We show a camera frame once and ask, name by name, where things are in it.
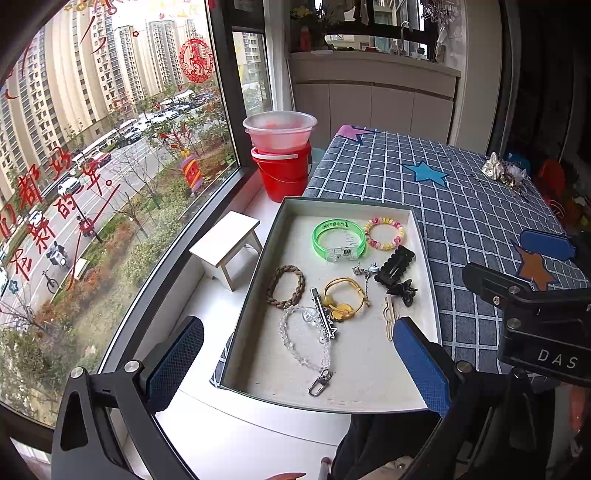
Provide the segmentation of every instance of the high-rise building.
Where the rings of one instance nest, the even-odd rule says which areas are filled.
[[[141,61],[138,55],[138,45],[133,35],[134,28],[130,25],[115,29],[115,46],[120,58],[120,67],[123,74],[125,89],[131,92],[134,103],[144,98],[144,88],[140,80],[138,64]]]
[[[178,61],[180,39],[174,20],[161,20],[148,23],[150,47],[156,66],[160,85],[182,85],[186,79]]]

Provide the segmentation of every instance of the scooter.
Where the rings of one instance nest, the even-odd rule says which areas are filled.
[[[58,245],[56,241],[53,242],[49,252],[46,253],[46,257],[53,265],[58,265],[59,267],[65,268],[66,270],[70,269],[70,263],[67,259],[66,249],[62,245]]]

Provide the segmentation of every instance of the purple star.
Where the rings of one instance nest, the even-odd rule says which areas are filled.
[[[365,135],[365,134],[374,134],[375,132],[373,130],[363,130],[360,128],[355,128],[352,127],[351,125],[343,125],[341,128],[339,128],[339,131],[336,133],[336,137],[345,137],[348,138],[349,140],[353,140],[354,142],[357,142],[358,144],[361,144],[362,140],[361,140],[361,135]]]

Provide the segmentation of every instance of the bucket handle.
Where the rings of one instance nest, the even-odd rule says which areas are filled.
[[[263,162],[260,162],[260,163],[259,163],[259,162],[257,162],[257,163],[258,163],[259,169],[260,169],[262,172],[264,172],[264,173],[265,173],[267,176],[271,177],[273,180],[280,181],[280,182],[282,182],[282,183],[299,183],[299,182],[301,182],[302,180],[308,180],[308,175],[310,174],[310,172],[308,172],[308,174],[307,174],[305,177],[302,177],[302,178],[300,178],[300,179],[297,179],[297,180],[281,180],[281,179],[278,179],[277,177],[275,177],[275,176],[271,175],[269,172],[267,172],[267,171],[266,171],[266,170],[265,170],[265,169],[262,167],[262,165],[261,165],[261,163],[263,163]]]

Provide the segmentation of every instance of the plastic bowl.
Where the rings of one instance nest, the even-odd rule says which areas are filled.
[[[246,133],[260,152],[287,153],[306,146],[318,120],[301,112],[263,112],[243,121]]]

